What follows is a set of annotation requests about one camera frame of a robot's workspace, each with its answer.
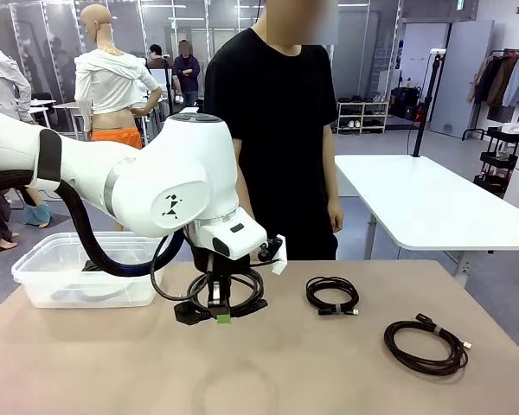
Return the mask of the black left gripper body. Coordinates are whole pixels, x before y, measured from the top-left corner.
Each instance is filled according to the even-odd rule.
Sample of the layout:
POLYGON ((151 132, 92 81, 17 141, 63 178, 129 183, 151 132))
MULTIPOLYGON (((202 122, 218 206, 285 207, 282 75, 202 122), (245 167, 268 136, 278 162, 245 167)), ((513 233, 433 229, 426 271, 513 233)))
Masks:
POLYGON ((202 273, 244 275, 251 270, 249 254, 240 259, 229 259, 217 252, 192 246, 192 255, 195 268, 202 273))

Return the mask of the person's left hand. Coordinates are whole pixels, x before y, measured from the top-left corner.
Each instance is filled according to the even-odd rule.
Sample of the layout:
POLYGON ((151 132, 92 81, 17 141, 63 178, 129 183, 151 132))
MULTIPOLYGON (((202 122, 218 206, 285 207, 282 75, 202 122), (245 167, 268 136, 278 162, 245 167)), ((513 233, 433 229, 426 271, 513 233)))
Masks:
POLYGON ((343 210, 339 201, 328 203, 328 213, 333 233, 338 233, 343 229, 343 210))

